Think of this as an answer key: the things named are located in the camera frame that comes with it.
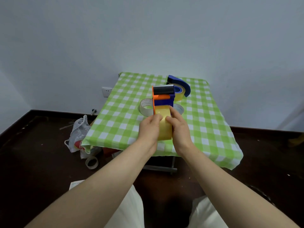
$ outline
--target green checkered tablecloth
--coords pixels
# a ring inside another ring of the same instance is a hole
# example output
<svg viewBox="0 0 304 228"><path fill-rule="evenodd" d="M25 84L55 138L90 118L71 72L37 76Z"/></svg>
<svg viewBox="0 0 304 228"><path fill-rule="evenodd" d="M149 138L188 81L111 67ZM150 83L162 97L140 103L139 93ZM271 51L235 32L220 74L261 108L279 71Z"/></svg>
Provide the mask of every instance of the green checkered tablecloth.
<svg viewBox="0 0 304 228"><path fill-rule="evenodd" d="M220 167L235 168L243 153L229 125L217 107L202 79L182 78L191 87L191 94L179 102L184 107L191 139L201 151ZM145 118L139 112L142 99L152 98L152 86L165 84L166 76L121 73L107 102L82 141L86 152L90 146L126 149L137 136L139 123ZM159 141L155 156L177 156L172 140Z"/></svg>

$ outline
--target dark floor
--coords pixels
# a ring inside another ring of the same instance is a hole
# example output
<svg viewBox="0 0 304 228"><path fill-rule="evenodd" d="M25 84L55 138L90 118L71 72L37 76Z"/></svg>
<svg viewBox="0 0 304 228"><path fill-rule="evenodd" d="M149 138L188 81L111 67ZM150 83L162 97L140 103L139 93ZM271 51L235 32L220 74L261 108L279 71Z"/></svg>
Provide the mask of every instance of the dark floor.
<svg viewBox="0 0 304 228"><path fill-rule="evenodd" d="M85 166L79 152L64 145L72 119L36 117L0 149L0 224L24 227L51 202L68 191L70 183L92 175L106 160L100 153L95 170ZM241 182L266 195L300 227L304 227L304 144L287 148L286 133L234 134L244 158L233 171ZM152 162L170 166L172 157ZM142 170L134 185L143 200L146 227L186 227L192 200L204 195L186 163L176 159L176 174Z"/></svg>

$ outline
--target leg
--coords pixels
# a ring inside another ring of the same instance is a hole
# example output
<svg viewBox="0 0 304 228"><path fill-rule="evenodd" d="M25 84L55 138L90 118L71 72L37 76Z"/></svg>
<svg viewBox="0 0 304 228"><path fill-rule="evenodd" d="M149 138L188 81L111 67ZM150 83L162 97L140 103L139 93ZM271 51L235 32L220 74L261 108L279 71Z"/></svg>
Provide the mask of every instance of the leg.
<svg viewBox="0 0 304 228"><path fill-rule="evenodd" d="M142 202L134 185L132 185L105 228L144 228Z"/></svg>
<svg viewBox="0 0 304 228"><path fill-rule="evenodd" d="M195 199L188 228L228 228L207 196Z"/></svg>

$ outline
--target electrical outlet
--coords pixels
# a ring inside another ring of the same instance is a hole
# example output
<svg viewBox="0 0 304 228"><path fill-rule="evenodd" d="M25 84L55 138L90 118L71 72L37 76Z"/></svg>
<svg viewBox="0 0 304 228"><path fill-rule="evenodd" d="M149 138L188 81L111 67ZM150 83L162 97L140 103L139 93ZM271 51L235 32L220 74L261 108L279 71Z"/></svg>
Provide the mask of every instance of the electrical outlet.
<svg viewBox="0 0 304 228"><path fill-rule="evenodd" d="M112 88L102 87L102 94L105 98L109 97L111 92L112 92Z"/></svg>

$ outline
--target forearm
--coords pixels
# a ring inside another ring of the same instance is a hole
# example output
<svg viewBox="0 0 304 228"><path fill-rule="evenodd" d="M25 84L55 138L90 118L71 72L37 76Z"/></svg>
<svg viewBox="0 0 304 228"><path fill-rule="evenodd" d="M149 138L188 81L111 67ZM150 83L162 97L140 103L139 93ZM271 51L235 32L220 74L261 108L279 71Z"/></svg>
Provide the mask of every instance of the forearm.
<svg viewBox="0 0 304 228"><path fill-rule="evenodd" d="M260 195L230 176L194 145L183 158L229 227L298 227Z"/></svg>
<svg viewBox="0 0 304 228"><path fill-rule="evenodd" d="M147 144L136 141L102 169L62 195L28 227L105 226L151 155Z"/></svg>

